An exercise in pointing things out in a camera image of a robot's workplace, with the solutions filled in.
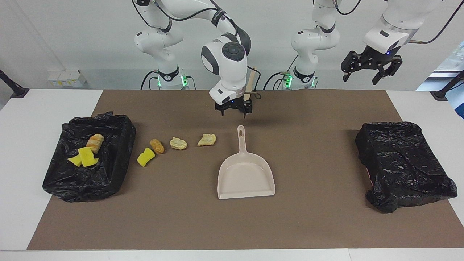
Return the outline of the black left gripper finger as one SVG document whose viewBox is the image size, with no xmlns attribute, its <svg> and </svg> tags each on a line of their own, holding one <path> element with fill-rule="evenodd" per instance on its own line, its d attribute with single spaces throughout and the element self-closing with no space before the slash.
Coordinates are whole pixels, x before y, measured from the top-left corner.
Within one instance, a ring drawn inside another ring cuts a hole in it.
<svg viewBox="0 0 464 261">
<path fill-rule="evenodd" d="M 374 69 L 377 69 L 378 73 L 372 79 L 372 84 L 378 84 L 385 76 L 394 76 L 401 64 L 402 58 L 400 55 L 395 55 L 389 62 L 376 62 Z"/>
<path fill-rule="evenodd" d="M 341 70 L 343 71 L 343 81 L 348 81 L 350 75 L 354 72 L 363 69 L 364 53 L 358 54 L 355 51 L 350 51 L 341 63 Z"/>
</svg>

